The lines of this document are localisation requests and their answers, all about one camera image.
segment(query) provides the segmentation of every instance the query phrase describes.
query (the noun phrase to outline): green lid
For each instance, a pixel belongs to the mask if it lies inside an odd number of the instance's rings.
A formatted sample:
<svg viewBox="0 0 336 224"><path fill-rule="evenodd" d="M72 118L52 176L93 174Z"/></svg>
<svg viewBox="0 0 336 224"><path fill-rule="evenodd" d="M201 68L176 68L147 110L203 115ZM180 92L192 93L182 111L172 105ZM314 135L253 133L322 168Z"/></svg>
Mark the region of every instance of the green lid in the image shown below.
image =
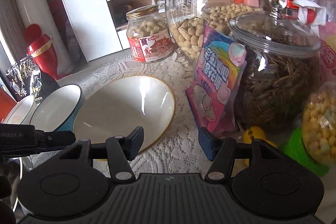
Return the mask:
<svg viewBox="0 0 336 224"><path fill-rule="evenodd" d="M290 140L279 147L279 149L319 177L323 177L326 173L329 172L329 167L327 165L318 163L308 155L302 142L300 127L293 132Z"/></svg>

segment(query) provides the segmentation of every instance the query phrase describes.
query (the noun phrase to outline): window curtain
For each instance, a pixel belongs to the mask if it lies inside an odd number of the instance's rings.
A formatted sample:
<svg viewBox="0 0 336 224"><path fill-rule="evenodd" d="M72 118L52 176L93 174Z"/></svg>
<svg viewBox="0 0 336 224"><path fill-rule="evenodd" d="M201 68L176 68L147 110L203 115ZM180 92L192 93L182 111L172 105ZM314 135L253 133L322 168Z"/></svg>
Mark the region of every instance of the window curtain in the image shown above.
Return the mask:
<svg viewBox="0 0 336 224"><path fill-rule="evenodd" d="M0 29L14 59L24 58L27 54L25 28L15 0L0 0Z"/></svg>

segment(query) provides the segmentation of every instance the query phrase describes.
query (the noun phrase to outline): red label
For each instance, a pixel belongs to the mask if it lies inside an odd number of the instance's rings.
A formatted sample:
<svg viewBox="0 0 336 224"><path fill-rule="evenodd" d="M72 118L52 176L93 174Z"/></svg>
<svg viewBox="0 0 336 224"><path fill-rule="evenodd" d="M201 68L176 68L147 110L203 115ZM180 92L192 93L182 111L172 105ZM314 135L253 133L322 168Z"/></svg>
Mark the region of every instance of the red label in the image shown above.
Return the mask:
<svg viewBox="0 0 336 224"><path fill-rule="evenodd" d="M128 38L135 60L150 62L166 57L173 50L168 29L142 38Z"/></svg>

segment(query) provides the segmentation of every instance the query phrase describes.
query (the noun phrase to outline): yellow toy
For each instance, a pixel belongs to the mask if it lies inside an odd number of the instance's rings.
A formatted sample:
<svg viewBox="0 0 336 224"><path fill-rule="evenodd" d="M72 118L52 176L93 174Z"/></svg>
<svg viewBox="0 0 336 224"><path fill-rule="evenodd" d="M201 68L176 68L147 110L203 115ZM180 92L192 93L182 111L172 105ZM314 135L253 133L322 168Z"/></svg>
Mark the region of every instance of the yellow toy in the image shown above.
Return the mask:
<svg viewBox="0 0 336 224"><path fill-rule="evenodd" d="M260 127L253 126L253 127L248 128L244 132L244 135L243 135L244 143L251 143L253 139L262 139L268 142L271 146L277 147L273 142L271 142L270 140L266 138L265 132ZM247 166L249 166L248 159L245 160L245 163Z"/></svg>

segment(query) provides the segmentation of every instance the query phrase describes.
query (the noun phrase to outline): white cloth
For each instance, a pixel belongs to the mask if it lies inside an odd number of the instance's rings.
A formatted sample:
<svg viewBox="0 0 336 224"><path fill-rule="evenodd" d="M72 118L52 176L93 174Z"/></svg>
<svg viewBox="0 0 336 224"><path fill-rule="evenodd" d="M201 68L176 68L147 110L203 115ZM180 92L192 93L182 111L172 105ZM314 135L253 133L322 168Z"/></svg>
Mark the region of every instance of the white cloth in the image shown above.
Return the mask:
<svg viewBox="0 0 336 224"><path fill-rule="evenodd" d="M310 27L312 31L319 37L319 25L325 26L327 18L327 8L322 7L310 0L293 0L293 4L299 7L298 20L303 24L307 23L308 9L316 12L314 21Z"/></svg>

